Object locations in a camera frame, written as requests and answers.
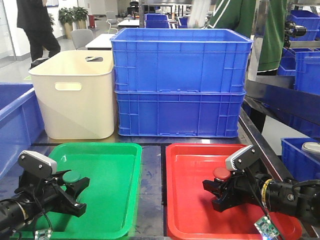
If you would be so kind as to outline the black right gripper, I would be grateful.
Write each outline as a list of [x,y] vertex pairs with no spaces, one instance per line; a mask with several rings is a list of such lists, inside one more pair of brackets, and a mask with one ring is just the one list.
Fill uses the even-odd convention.
[[262,187],[269,174],[261,171],[254,171],[246,168],[236,171],[230,180],[204,180],[203,189],[214,194],[213,209],[223,212],[227,209],[240,206],[242,204],[253,204],[262,207]]

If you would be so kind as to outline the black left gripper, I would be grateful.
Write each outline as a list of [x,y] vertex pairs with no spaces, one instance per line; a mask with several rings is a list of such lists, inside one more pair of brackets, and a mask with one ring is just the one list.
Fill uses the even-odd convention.
[[86,203],[77,198],[89,186],[90,179],[82,177],[75,183],[63,179],[72,170],[62,170],[47,177],[38,177],[34,173],[23,171],[19,177],[18,188],[14,191],[14,200],[26,211],[27,215],[55,212],[81,217],[87,209]]

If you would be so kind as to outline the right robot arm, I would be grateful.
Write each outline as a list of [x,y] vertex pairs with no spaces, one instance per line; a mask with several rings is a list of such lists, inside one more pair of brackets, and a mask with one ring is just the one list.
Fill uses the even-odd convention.
[[215,196],[213,208],[218,212],[243,204],[257,205],[264,213],[277,212],[301,222],[320,225],[320,181],[273,179],[269,174],[252,170],[236,170],[223,181],[204,180],[204,190]]

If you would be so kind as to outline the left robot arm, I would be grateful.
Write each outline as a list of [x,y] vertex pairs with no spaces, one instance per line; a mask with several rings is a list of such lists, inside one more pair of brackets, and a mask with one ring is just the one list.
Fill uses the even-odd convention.
[[19,177],[15,195],[0,201],[0,238],[8,240],[48,212],[81,217],[87,205],[77,202],[77,198],[89,186],[90,179],[83,177],[67,183],[63,176],[69,172],[63,170],[47,177],[38,177],[24,171]]

